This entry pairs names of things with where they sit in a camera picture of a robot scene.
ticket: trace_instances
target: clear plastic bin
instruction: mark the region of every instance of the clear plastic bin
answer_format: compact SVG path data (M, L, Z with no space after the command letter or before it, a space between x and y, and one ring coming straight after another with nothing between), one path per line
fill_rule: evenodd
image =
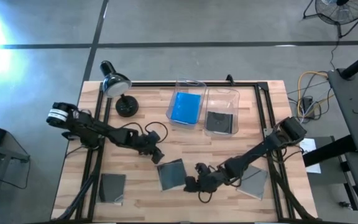
M166 112L171 124L194 128L203 108L206 85L203 82L178 78Z
M230 137L239 130L240 93L228 88L208 90L204 129L207 135Z

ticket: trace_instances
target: butcher block tabletop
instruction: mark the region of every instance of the butcher block tabletop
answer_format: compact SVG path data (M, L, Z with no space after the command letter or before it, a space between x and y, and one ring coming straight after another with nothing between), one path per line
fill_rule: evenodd
M291 109L283 81L266 81L276 123L291 116ZM84 82L79 109L95 112L100 82ZM139 102L138 112L130 118L122 118L115 110L118 98L112 100L109 122L113 127L121 127L127 123L136 122L143 128L150 122L159 121L168 128L168 136L157 147L165 154L161 163L183 159L187 175L197 176L195 164L203 162L216 167L230 157L243 154L263 140L255 90L252 87L230 87L240 93L238 125L239 131L231 138L207 136L204 133L204 117L206 99L201 112L200 121L195 129L188 130L172 126L165 115L170 104L174 87L135 87L126 95L131 95ZM269 116L262 94L265 119ZM103 119L106 97L103 99L100 118ZM136 125L127 128L139 130ZM159 124L152 124L148 129L155 130L161 137L165 129ZM67 152L80 146L78 140L71 141ZM288 148L287 155L299 150L297 147ZM51 218L59 217L71 204L80 190L83 177L87 149L80 149L70 154L64 162L60 183ZM259 158L253 166L269 171L266 158ZM291 156L285 162L288 182L295 197L314 217L317 217L311 194L308 176L301 153ZM102 203L97 200L94 208L94 222L275 222L277 214L272 193L270 176L268 175L262 200L237 191L234 187L222 185L213 194L209 203L201 203L196 193L183 191L183 187L175 187L166 191L161 190L156 165L150 156L140 156L132 149L117 147L106 140L101 174L125 174L124 200L122 205ZM90 200L89 190L85 198L85 217ZM208 194L201 194L204 200ZM284 217L288 217L287 206L282 191L280 200Z

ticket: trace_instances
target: electric fan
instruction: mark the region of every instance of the electric fan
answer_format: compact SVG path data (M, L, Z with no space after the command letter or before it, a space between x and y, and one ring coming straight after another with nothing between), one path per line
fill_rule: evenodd
M349 34L352 29L358 25L358 0L315 0L316 14L306 16L311 0L303 12L303 18L318 16L322 21L337 26L338 37L342 38ZM341 25L357 22L342 35Z

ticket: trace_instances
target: blue sponge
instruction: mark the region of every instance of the blue sponge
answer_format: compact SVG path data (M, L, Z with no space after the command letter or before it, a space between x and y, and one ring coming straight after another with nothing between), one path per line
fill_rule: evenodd
M196 124L200 109L201 95L177 93L171 119L187 124Z

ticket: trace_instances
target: power strip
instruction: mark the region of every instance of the power strip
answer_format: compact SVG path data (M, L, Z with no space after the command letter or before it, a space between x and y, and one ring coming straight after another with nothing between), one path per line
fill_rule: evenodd
M310 107L312 102L313 102L313 97L304 97L304 98L302 98L301 105L302 105L302 108L305 110L305 112ZM309 115L305 116L305 118L308 118L308 119L313 119L314 118L314 110L312 111L312 108L310 108Z

